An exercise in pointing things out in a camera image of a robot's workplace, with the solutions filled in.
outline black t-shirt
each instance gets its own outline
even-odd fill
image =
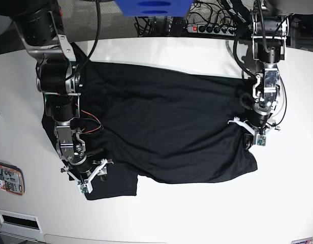
[[[93,180],[88,200],[136,195],[138,174],[167,184],[214,183],[257,170],[243,147],[244,128],[227,124],[244,113],[243,80],[92,62],[81,79],[80,107],[104,127],[81,137],[88,149],[106,149],[114,162],[107,181]],[[84,120],[77,126],[97,125]],[[54,121],[44,115],[43,127],[55,145]]]

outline blue box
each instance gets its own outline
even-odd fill
[[[115,0],[124,16],[183,17],[193,0]]]

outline white tabletop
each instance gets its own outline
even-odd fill
[[[79,46],[87,52],[92,42]],[[240,77],[228,46],[198,38],[101,40],[91,60]],[[41,241],[45,234],[169,244],[313,237],[313,53],[288,49],[279,63],[287,115],[266,147],[251,149],[256,172],[219,184],[167,185],[139,176],[136,197],[96,201],[60,173],[62,162],[41,125],[35,63],[26,51],[0,55],[0,161],[19,167],[26,184],[22,197],[0,191],[0,209],[38,216]]]

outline black cloth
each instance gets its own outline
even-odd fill
[[[81,79],[81,109],[104,126],[82,138],[89,149],[105,148],[114,162],[107,181],[93,181],[88,200],[136,195],[137,174],[167,184],[214,183],[257,170],[243,148],[244,128],[227,124],[244,113],[243,80],[111,63],[89,63]],[[54,145],[53,125],[44,115]]]

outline circuit board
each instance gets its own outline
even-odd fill
[[[0,190],[22,196],[24,181],[20,169],[0,163]]]

